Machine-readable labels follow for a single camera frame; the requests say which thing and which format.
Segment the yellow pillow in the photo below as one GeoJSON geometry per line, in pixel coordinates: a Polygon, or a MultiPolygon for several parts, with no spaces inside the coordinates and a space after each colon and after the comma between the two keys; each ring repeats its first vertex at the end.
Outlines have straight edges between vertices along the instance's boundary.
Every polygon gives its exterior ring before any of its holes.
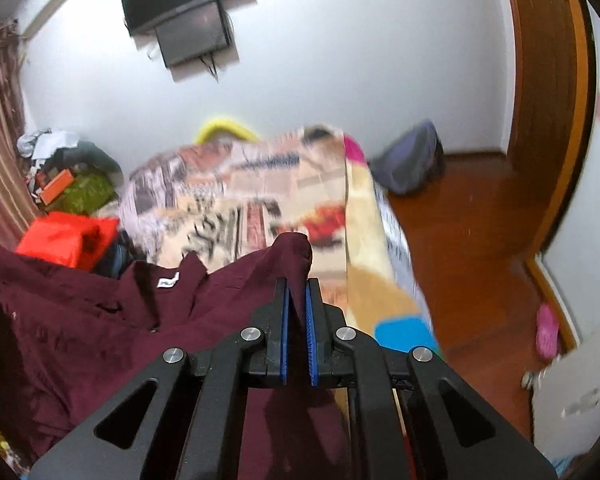
{"type": "Polygon", "coordinates": [[[258,142],[260,136],[230,118],[214,118],[205,122],[194,137],[195,144],[204,144],[218,136],[230,136],[242,142],[258,142]]]}

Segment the newspaper print bed blanket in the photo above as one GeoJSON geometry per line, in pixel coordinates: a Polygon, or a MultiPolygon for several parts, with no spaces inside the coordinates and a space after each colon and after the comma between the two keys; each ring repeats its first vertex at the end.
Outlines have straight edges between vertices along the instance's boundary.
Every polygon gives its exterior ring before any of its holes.
{"type": "Polygon", "coordinates": [[[410,248],[352,139],[326,127],[269,141],[209,140],[154,156],[129,176],[122,228],[152,263],[189,254],[211,271],[287,232],[312,248],[323,298],[385,347],[437,347],[410,248]]]}

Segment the purple grey bag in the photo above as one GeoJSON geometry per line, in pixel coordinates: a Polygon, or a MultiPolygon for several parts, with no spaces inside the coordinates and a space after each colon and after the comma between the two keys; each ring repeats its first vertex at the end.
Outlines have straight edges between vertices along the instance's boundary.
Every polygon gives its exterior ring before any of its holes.
{"type": "Polygon", "coordinates": [[[394,194],[419,191],[445,170],[443,146],[434,123],[425,119],[367,161],[374,180],[394,194]]]}

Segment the maroon button shirt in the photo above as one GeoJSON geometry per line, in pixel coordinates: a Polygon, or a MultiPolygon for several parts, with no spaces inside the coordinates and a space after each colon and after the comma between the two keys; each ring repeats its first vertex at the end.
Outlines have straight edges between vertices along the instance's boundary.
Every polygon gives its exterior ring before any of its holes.
{"type": "Polygon", "coordinates": [[[312,248],[299,233],[216,271],[195,255],[174,269],[131,264],[104,278],[0,246],[0,429],[42,476],[44,457],[171,347],[194,353],[245,328],[285,280],[289,382],[253,389],[243,479],[343,479],[348,436],[332,394],[314,388],[301,327],[312,248]]]}

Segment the red folded garment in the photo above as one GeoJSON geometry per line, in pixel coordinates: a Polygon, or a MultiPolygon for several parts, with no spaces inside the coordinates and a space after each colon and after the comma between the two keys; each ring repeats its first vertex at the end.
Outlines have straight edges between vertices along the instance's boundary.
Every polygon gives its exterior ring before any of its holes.
{"type": "Polygon", "coordinates": [[[117,218],[92,218],[53,211],[32,222],[15,252],[91,271],[116,239],[118,226],[117,218]]]}

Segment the pink croc shoe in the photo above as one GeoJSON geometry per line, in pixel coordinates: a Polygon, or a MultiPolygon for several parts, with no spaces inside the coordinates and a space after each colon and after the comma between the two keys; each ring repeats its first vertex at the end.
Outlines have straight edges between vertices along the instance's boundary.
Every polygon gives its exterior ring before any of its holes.
{"type": "Polygon", "coordinates": [[[536,312],[535,348],[547,361],[558,356],[559,323],[548,304],[541,304],[536,312]]]}

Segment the wooden door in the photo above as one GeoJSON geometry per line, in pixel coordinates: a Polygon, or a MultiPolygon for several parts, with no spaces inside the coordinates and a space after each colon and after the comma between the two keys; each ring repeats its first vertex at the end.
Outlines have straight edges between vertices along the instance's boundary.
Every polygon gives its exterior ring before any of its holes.
{"type": "Polygon", "coordinates": [[[516,87],[507,157],[539,203],[524,256],[544,252],[584,162],[595,104],[595,47],[585,0],[510,0],[516,87]]]}

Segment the navy folded garment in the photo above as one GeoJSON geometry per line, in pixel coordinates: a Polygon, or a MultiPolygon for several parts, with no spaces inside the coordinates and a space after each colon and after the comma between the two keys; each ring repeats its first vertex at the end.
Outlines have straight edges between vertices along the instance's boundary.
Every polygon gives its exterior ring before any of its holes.
{"type": "Polygon", "coordinates": [[[114,241],[94,267],[93,272],[105,278],[120,278],[123,271],[134,261],[133,244],[125,231],[117,232],[114,241]]]}

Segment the small black wall monitor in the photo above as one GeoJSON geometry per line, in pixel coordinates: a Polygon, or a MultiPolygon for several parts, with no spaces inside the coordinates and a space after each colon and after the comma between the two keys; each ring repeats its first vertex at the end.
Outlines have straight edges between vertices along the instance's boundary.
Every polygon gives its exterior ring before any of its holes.
{"type": "Polygon", "coordinates": [[[224,50],[232,44],[226,13],[219,1],[185,11],[155,28],[166,68],[224,50]]]}

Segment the orange box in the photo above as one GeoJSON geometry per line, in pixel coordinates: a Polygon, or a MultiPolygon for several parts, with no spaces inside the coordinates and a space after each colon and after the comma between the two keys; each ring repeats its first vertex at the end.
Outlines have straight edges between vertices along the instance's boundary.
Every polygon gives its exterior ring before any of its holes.
{"type": "Polygon", "coordinates": [[[56,198],[65,191],[68,186],[72,185],[74,177],[69,169],[62,170],[56,177],[48,182],[40,193],[42,203],[47,206],[53,203],[56,198]]]}

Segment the striped maroon curtain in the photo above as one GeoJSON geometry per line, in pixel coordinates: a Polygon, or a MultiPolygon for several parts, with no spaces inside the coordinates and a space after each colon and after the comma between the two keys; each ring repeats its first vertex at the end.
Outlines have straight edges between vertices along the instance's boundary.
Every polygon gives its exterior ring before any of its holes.
{"type": "Polygon", "coordinates": [[[40,210],[27,189],[16,148],[24,133],[16,23],[0,23],[0,244],[14,248],[40,210]]]}

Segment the dark green garment pile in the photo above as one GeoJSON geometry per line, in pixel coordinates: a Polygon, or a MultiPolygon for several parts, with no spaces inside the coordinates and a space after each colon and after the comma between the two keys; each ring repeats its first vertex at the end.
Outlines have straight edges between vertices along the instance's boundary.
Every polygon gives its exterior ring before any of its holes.
{"type": "Polygon", "coordinates": [[[60,148],[43,169],[68,170],[73,181],[45,207],[47,212],[90,216],[117,197],[116,188],[124,179],[120,165],[90,141],[79,141],[75,148],[60,148]]]}

